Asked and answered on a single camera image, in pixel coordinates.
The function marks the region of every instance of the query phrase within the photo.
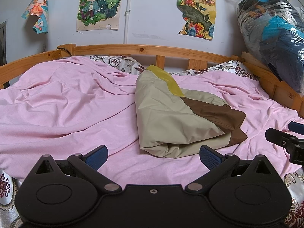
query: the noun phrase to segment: brown fabric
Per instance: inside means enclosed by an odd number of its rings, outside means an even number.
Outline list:
[[[227,146],[233,146],[235,144],[239,144],[246,140],[248,137],[247,135],[240,129],[237,128],[234,131],[231,131],[230,141]]]
[[[246,117],[244,112],[231,109],[226,104],[219,106],[186,97],[180,98],[194,114],[213,122],[224,133],[231,132],[231,138],[227,146],[239,144],[248,138],[240,129]]]

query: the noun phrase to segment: pillow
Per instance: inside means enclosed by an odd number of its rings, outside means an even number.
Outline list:
[[[250,73],[250,71],[246,68],[246,66],[239,62],[239,61],[228,61],[226,63],[222,63],[219,65],[216,65],[214,67],[210,67],[207,69],[204,69],[202,71],[196,71],[193,69],[177,72],[177,73],[170,73],[171,75],[198,75],[203,74],[209,71],[215,71],[215,70],[222,70],[230,73],[234,73],[238,76],[248,77],[252,80],[255,80],[254,76]]]
[[[107,63],[110,66],[128,74],[140,75],[145,70],[144,66],[130,56],[84,55],[84,57],[95,62]]]

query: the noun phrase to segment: wooden bed rail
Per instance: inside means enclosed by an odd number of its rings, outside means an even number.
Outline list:
[[[61,56],[60,50],[52,50],[36,55],[31,55],[0,67],[0,89],[3,84],[23,74],[38,63],[56,60]]]
[[[165,58],[178,57],[188,59],[188,69],[197,71],[207,68],[207,63],[223,63],[229,60],[243,62],[248,69],[260,79],[262,88],[269,97],[283,106],[294,109],[304,117],[304,97],[300,97],[287,83],[280,82],[274,74],[249,53],[243,52],[239,56],[222,56],[208,52],[190,50],[184,48],[153,46],[153,45],[87,45],[76,44],[59,45],[57,50],[52,50],[37,55],[25,57],[0,67],[0,89],[3,84],[23,74],[34,65],[46,61],[56,60],[60,57],[75,55],[155,55],[156,66],[164,69]]]
[[[271,99],[279,104],[296,110],[297,113],[304,117],[304,97],[301,97],[285,81],[279,81],[277,77],[261,62],[256,60],[247,52],[242,53],[245,59],[243,64],[260,79],[260,85]]]
[[[188,69],[197,71],[207,68],[207,63],[223,63],[230,60],[243,61],[239,56],[223,56],[208,52],[190,50],[155,45],[86,45],[76,46],[76,44],[59,45],[57,50],[47,51],[37,55],[25,57],[0,67],[0,89],[3,84],[11,79],[23,74],[34,65],[46,61],[56,60],[60,57],[75,55],[155,55],[156,66],[164,69],[165,57],[186,58]]]

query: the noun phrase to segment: white pipe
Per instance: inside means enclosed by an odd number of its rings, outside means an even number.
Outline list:
[[[130,15],[130,4],[131,0],[127,1],[127,10],[125,11],[125,16],[126,16],[126,23],[125,23],[125,34],[123,37],[123,43],[126,44],[128,41],[128,29],[129,29],[129,15]]]

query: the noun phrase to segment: blue gripper pad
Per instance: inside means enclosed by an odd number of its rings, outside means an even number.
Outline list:
[[[304,135],[304,125],[297,122],[290,122],[288,124],[288,129],[295,133]]]
[[[220,153],[206,145],[203,145],[200,148],[199,158],[209,170],[212,170],[213,168],[217,167],[226,159],[225,156],[221,155]]]
[[[98,170],[108,159],[108,149],[100,146],[83,156],[84,162],[93,169]]]

